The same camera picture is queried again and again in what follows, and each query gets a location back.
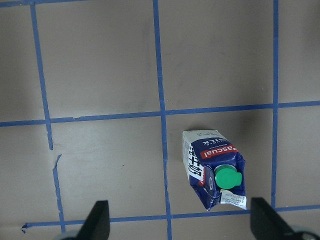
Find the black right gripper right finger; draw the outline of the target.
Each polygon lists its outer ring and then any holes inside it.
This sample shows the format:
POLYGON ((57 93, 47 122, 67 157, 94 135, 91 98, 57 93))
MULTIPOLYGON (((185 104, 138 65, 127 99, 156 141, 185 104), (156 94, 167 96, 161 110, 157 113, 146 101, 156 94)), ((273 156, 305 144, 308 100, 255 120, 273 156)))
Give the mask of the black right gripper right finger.
POLYGON ((296 240, 294 230, 262 197, 250 202, 250 230, 256 240, 296 240))

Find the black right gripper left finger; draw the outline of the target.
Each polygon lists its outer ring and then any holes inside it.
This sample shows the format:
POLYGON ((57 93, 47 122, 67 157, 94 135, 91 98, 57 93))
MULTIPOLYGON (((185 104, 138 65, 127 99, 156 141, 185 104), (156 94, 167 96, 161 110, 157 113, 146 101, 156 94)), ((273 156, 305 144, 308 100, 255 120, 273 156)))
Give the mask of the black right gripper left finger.
POLYGON ((77 240, 107 240, 110 236, 110 213, 108 200, 96 201, 84 224, 79 230, 77 240))

